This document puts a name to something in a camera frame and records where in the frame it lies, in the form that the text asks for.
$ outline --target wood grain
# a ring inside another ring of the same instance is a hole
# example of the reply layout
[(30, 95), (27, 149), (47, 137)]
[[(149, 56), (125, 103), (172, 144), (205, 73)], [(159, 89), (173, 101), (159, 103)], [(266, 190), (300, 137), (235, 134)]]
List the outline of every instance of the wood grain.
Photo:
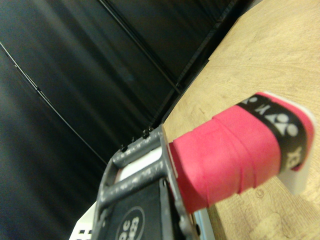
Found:
[[(263, 0), (209, 60), (164, 123), (170, 141), (258, 91), (300, 103), (320, 122), (319, 0)], [(319, 135), (302, 194), (275, 177), (217, 203), (210, 217), (217, 240), (320, 240)]]

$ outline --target black wall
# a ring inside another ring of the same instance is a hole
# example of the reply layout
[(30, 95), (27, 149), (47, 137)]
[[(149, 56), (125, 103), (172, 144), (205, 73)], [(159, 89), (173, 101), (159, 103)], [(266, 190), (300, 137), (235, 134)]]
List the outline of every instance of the black wall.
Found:
[(0, 47), (0, 238), (68, 239), (105, 163), (159, 124), (244, 2), (1, 1), (0, 42), (74, 131)]

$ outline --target black strap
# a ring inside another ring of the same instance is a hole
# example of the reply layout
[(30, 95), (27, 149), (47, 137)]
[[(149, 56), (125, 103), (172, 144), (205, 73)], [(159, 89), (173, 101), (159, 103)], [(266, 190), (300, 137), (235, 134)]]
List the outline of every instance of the black strap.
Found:
[(307, 134), (302, 122), (293, 112), (258, 94), (237, 105), (263, 122), (276, 137), (281, 151), (280, 172), (304, 161), (307, 155)]

